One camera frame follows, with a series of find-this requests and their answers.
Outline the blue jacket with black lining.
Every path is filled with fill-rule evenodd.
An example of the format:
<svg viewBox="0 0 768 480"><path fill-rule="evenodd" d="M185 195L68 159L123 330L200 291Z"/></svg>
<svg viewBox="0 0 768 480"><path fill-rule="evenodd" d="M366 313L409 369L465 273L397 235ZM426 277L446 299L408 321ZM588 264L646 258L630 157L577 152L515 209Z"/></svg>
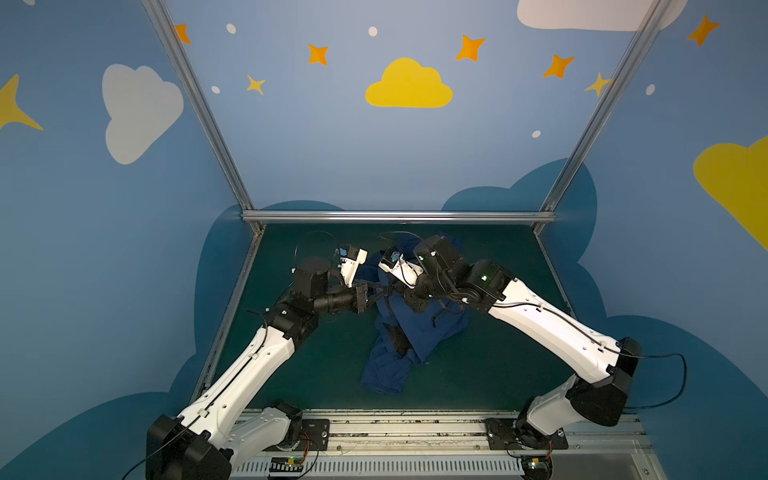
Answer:
<svg viewBox="0 0 768 480"><path fill-rule="evenodd" d="M376 301L376 339L361 385L378 394L398 395L413 366L425 362L442 341L470 326L470 312L454 302L431 300L422 313L406 305L399 292Z"/></svg>

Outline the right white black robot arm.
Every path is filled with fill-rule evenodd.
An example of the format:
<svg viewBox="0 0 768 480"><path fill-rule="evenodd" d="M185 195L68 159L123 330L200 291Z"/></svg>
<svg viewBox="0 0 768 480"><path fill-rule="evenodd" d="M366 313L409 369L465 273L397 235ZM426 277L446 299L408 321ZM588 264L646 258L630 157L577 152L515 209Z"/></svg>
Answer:
<svg viewBox="0 0 768 480"><path fill-rule="evenodd" d="M502 266L473 264L443 236L421 241L407 260L389 255L391 274L405 285L412 309L448 300L510 325L555 354L572 375L559 387L529 399L514 424L516 437L539 448L565 427L588 421L613 427L626 407L641 347L616 340L567 315Z"/></svg>

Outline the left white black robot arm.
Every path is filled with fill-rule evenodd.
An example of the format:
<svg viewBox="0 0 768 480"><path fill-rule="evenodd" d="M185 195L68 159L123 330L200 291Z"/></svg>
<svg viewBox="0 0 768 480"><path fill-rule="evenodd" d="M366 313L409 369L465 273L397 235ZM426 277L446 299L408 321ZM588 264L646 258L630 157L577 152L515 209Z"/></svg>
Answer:
<svg viewBox="0 0 768 480"><path fill-rule="evenodd" d="M373 265L343 258L332 266L319 257L301 261L293 280L239 357L177 416L160 416L148 429L148 479L227 479L243 463L277 446L293 446L302 411L276 401L255 418L243 411L267 380L317 329L324 314L364 312L380 287Z"/></svg>

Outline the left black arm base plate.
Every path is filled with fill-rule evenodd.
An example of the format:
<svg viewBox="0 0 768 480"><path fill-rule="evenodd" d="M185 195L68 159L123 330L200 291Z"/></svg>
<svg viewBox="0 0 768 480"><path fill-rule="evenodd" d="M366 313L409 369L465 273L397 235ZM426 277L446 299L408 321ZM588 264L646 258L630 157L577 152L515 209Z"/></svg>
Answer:
<svg viewBox="0 0 768 480"><path fill-rule="evenodd" d="M284 451L328 449L330 421L328 419L292 420L286 437L277 445Z"/></svg>

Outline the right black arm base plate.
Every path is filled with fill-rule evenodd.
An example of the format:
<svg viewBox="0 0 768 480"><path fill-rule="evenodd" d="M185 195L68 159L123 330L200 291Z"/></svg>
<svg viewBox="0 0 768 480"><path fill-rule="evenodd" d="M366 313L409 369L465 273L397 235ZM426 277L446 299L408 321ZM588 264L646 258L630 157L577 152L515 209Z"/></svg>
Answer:
<svg viewBox="0 0 768 480"><path fill-rule="evenodd" d="M543 435L529 426L519 428L512 418L484 420L486 438L491 450L567 450L565 432L560 429L552 435Z"/></svg>

